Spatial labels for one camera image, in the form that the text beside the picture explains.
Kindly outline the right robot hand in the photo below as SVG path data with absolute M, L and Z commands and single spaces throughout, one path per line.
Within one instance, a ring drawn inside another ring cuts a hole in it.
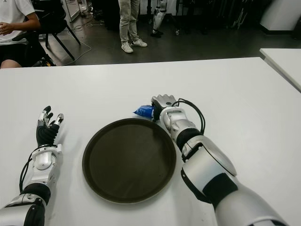
M 170 107 L 176 99 L 173 95 L 158 95 L 151 98 L 151 103 L 153 107 L 153 121 L 158 121 L 161 112 L 166 108 Z

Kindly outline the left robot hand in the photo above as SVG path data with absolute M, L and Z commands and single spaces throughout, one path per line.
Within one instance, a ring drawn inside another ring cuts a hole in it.
M 53 113 L 51 112 L 51 106 L 45 107 L 39 115 L 36 127 L 36 140 L 38 147 L 43 145 L 54 145 L 55 138 L 64 120 L 64 115 L 60 113 L 56 120 L 49 122 L 52 116 Z

